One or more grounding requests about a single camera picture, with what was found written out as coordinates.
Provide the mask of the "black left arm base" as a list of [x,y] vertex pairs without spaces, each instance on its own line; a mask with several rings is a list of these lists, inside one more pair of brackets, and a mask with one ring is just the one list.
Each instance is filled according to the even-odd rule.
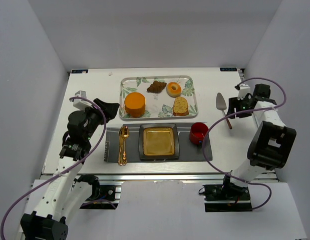
[[80,209],[86,210],[114,210],[118,206],[119,198],[116,196],[116,185],[100,184],[99,178],[95,175],[81,175],[74,180],[76,183],[87,183],[92,190],[92,194],[88,197]]

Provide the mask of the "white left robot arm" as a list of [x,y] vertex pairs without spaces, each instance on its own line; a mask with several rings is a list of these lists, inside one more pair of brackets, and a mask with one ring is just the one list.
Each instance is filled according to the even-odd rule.
[[53,177],[31,213],[25,213],[21,227],[27,240],[64,240],[68,224],[85,201],[100,199],[99,179],[91,174],[77,176],[94,148],[90,139],[98,126],[105,126],[117,115],[118,103],[96,98],[71,98],[76,111],[68,116],[67,131]]

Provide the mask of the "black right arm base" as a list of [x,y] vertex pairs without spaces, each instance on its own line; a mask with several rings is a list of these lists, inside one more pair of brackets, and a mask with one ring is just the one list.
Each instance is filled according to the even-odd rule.
[[206,213],[231,213],[231,212],[251,212],[251,198],[248,188],[243,192],[222,193],[221,184],[205,184],[199,189],[198,194],[204,197]]

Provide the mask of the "silver cake server wooden handle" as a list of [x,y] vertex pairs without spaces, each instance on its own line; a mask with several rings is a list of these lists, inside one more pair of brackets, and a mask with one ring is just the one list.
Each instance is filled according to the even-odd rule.
[[218,92],[216,95],[215,104],[216,104],[216,108],[220,110],[223,113],[223,116],[225,117],[226,116],[225,110],[227,109],[227,106],[226,106],[225,99],[220,92]]

